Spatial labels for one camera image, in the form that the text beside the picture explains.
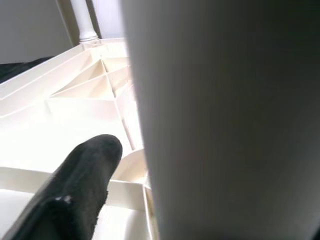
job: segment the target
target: white pole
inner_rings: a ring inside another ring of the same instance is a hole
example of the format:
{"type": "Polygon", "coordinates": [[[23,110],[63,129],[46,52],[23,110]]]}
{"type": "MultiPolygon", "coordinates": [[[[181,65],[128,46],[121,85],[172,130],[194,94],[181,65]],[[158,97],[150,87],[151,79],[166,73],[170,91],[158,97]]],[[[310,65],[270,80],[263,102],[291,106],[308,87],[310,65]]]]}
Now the white pole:
{"type": "Polygon", "coordinates": [[[87,43],[98,39],[98,35],[94,30],[91,22],[89,10],[86,0],[71,0],[76,23],[79,28],[80,43],[87,43]]]}

